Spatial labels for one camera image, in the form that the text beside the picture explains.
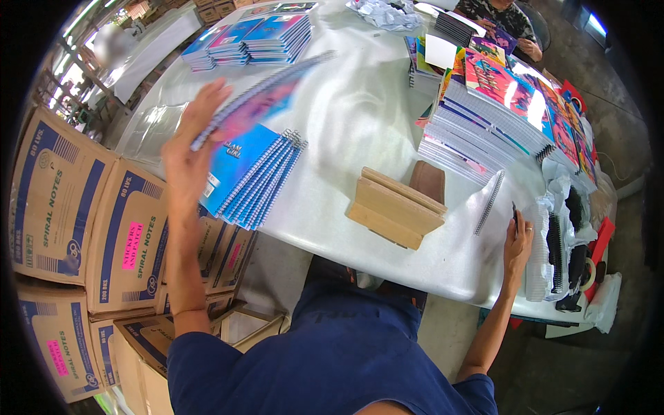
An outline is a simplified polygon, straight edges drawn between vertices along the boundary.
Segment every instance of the person's hand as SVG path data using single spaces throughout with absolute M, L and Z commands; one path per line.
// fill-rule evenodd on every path
M 212 149 L 215 142 L 223 141 L 223 132 L 213 132 L 198 151 L 191 151 L 189 146 L 229 97 L 232 87 L 224 86 L 225 83 L 224 78 L 219 78 L 201 88 L 182 114 L 175 135 L 161 148 L 171 224 L 186 222 L 196 213 L 198 200 L 207 183 Z
M 535 62 L 542 58 L 542 51 L 539 50 L 539 46 L 530 39 L 524 39 L 523 37 L 517 39 L 517 46 Z
M 509 220 L 503 253 L 505 268 L 501 292 L 512 296 L 516 295 L 521 287 L 521 275 L 533 247 L 533 224 L 523 220 L 519 210 L 517 210 L 517 222 L 518 226 L 514 223 L 514 219 Z
M 479 26 L 482 26 L 484 29 L 487 29 L 487 32 L 491 36 L 495 36 L 495 34 L 496 34 L 496 30 L 495 30 L 496 25 L 494 25 L 490 21 L 486 21 L 486 20 L 483 20 L 483 19 L 478 19 L 478 20 L 475 20 L 475 23 L 477 23 Z

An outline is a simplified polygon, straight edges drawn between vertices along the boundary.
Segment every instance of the blue shirt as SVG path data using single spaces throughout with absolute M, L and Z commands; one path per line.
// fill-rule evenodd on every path
M 178 415 L 354 414 L 382 400 L 417 415 L 497 414 L 491 379 L 451 385 L 417 344 L 419 324 L 404 299 L 310 284 L 291 329 L 245 354 L 207 333 L 177 337 L 171 404 Z

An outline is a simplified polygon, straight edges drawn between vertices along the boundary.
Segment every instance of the shirt sleeve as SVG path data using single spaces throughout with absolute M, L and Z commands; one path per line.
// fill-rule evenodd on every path
M 479 18 L 476 10 L 477 5 L 473 0 L 459 0 L 459 3 L 457 3 L 454 9 L 462 12 L 468 19 L 477 20 Z
M 168 389 L 176 414 L 202 414 L 214 385 L 216 398 L 224 393 L 224 380 L 242 357 L 242 353 L 215 336 L 190 332 L 178 336 L 169 347 L 167 358 Z
M 498 414 L 498 407 L 493 397 L 493 381 L 486 374 L 472 374 L 465 380 L 453 384 L 452 387 L 459 392 L 466 403 L 473 407 L 476 413 Z
M 524 39 L 528 39 L 529 41 L 533 41 L 537 43 L 537 38 L 535 37 L 535 30 L 533 29 L 533 24 L 531 23 L 531 20 L 528 19 L 528 16 L 525 15 L 525 13 L 521 12 L 521 35 L 518 37 L 522 37 Z

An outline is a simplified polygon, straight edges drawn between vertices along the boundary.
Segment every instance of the barcode label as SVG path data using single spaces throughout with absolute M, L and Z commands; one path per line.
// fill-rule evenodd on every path
M 212 183 L 212 186 L 217 187 L 221 184 L 219 179 L 217 179 L 212 173 L 208 173 L 208 181 Z
M 212 186 L 210 182 L 205 183 L 205 190 L 203 191 L 203 196 L 210 197 L 213 191 L 214 191 L 214 186 Z

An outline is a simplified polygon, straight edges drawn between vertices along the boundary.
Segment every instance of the white paper sheet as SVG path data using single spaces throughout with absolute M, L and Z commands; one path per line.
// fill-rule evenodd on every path
M 454 43 L 427 34 L 425 53 L 424 62 L 429 65 L 436 65 L 441 69 L 454 67 L 454 56 L 456 56 Z

